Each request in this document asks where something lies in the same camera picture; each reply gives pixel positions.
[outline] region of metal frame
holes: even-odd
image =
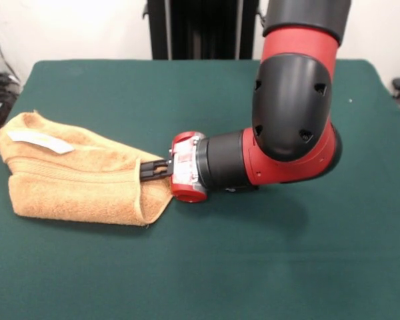
[[[259,0],[147,0],[153,59],[252,59],[258,6]]]

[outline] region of black cable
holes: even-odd
[[[12,75],[18,80],[21,81],[18,76],[16,75],[16,72],[13,70],[13,68],[10,66],[10,64],[8,64],[8,62],[6,61],[5,55],[3,54],[3,50],[1,49],[1,45],[0,45],[0,56],[3,59],[6,67],[9,69],[9,71],[12,73]]]

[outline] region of white tag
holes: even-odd
[[[45,135],[44,133],[36,131],[8,131],[7,135],[14,142],[28,142],[34,145],[40,145],[48,148],[60,155],[73,151],[74,147],[64,140],[52,137],[51,135]]]

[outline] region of green tablecloth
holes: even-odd
[[[257,68],[41,62],[11,117],[36,109],[166,156],[181,131],[250,126]],[[0,159],[0,320],[400,319],[400,110],[370,64],[338,61],[332,117],[331,174],[173,201],[147,229],[22,219]]]

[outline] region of folded towel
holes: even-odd
[[[27,131],[37,135],[34,143],[25,142]],[[156,222],[172,198],[168,179],[139,180],[140,164],[158,156],[36,111],[0,129],[0,155],[12,173],[9,194],[20,216],[142,226]]]

